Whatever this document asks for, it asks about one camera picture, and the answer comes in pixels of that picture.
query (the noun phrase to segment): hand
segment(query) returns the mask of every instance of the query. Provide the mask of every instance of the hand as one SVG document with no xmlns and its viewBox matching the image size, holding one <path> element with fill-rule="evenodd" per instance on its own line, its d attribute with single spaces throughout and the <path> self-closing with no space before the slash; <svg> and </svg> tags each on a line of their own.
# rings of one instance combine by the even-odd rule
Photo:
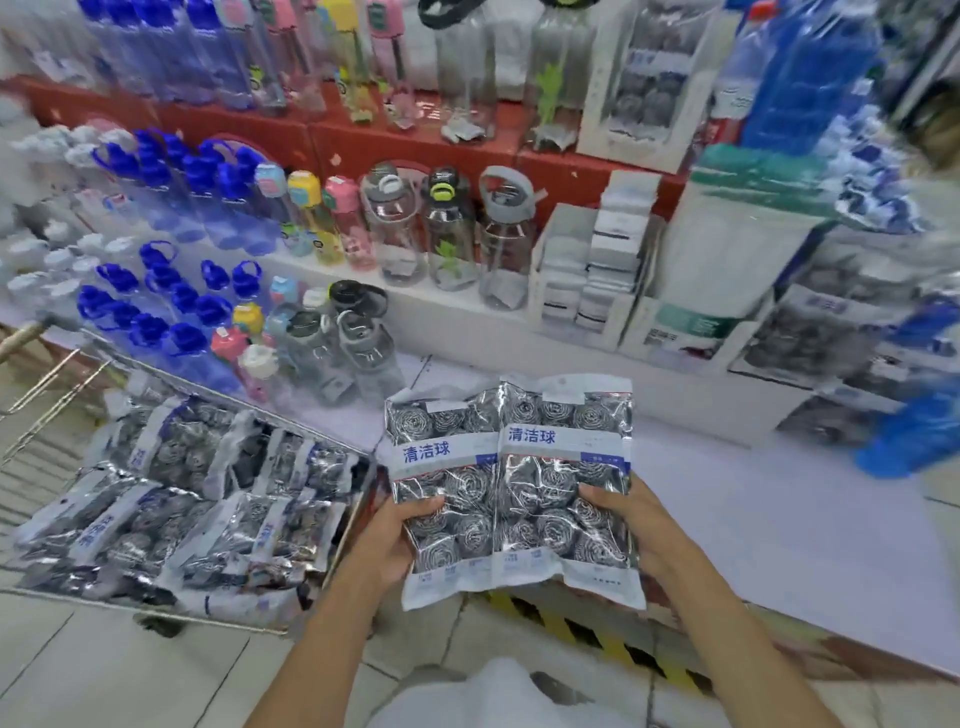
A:
<svg viewBox="0 0 960 728">
<path fill-rule="evenodd" d="M 627 496 L 585 483 L 580 484 L 580 495 L 627 523 L 640 544 L 640 568 L 659 581 L 676 568 L 679 556 L 696 547 L 636 473 L 630 473 Z"/>
<path fill-rule="evenodd" d="M 413 550 L 403 533 L 403 522 L 431 514 L 443 504 L 443 496 L 405 503 L 394 503 L 388 497 L 373 516 L 351 556 L 355 555 L 362 562 L 365 573 L 379 577 L 382 594 L 407 575 L 414 560 Z"/>
</svg>

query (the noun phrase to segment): pink water bottle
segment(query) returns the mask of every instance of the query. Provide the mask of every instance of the pink water bottle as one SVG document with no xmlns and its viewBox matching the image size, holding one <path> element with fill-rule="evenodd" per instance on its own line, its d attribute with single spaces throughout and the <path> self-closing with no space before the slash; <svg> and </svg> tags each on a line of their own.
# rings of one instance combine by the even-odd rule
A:
<svg viewBox="0 0 960 728">
<path fill-rule="evenodd" d="M 350 268 L 355 271 L 376 268 L 376 255 L 360 209 L 357 183 L 346 177 L 331 177 L 324 185 L 324 204 L 333 215 Z"/>
<path fill-rule="evenodd" d="M 239 364 L 240 355 L 249 345 L 250 339 L 247 338 L 247 334 L 237 327 L 219 327 L 213 332 L 213 338 L 210 340 L 210 350 L 230 365 L 250 399 L 262 404 L 267 401 L 267 393 L 262 383 L 250 376 Z"/>
<path fill-rule="evenodd" d="M 379 68 L 380 98 L 387 117 L 401 129 L 417 123 L 414 88 L 407 78 L 410 56 L 403 41 L 403 4 L 400 0 L 367 0 L 367 19 L 373 56 Z"/>
</svg>

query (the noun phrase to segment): cart wheel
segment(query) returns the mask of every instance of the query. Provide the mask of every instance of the cart wheel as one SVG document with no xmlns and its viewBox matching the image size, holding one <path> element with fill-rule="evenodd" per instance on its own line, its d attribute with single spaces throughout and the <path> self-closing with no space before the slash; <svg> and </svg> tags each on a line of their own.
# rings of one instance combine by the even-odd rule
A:
<svg viewBox="0 0 960 728">
<path fill-rule="evenodd" d="M 160 637 L 165 637 L 168 640 L 175 638 L 186 626 L 181 621 L 163 617 L 134 617 L 133 621 L 148 632 L 156 632 Z"/>
</svg>

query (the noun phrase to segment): person's left hand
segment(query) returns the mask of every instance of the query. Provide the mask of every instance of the person's left hand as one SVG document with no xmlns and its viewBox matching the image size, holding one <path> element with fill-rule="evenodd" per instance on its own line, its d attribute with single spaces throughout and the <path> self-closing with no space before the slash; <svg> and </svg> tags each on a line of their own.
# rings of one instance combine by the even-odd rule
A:
<svg viewBox="0 0 960 728">
<path fill-rule="evenodd" d="M 443 496 L 405 503 L 394 503 L 392 498 L 387 498 L 373 516 L 353 551 L 367 573 L 379 576 L 381 593 L 406 576 L 414 560 L 413 550 L 403 533 L 403 522 L 433 513 L 443 504 Z"/>
</svg>

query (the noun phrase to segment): bottle with green print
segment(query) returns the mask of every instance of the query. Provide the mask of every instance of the bottle with green print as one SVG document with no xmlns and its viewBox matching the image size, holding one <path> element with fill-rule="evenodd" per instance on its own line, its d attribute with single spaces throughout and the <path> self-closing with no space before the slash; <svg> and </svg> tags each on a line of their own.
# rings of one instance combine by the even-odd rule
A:
<svg viewBox="0 0 960 728">
<path fill-rule="evenodd" d="M 453 167 L 433 170 L 423 186 L 430 278 L 444 291 L 459 291 L 477 280 L 473 234 L 476 216 L 470 184 Z"/>
<path fill-rule="evenodd" d="M 523 88 L 525 141 L 540 152 L 562 152 L 580 129 L 596 35 L 589 9 L 598 0 L 540 1 L 545 7 L 534 26 Z"/>
</svg>

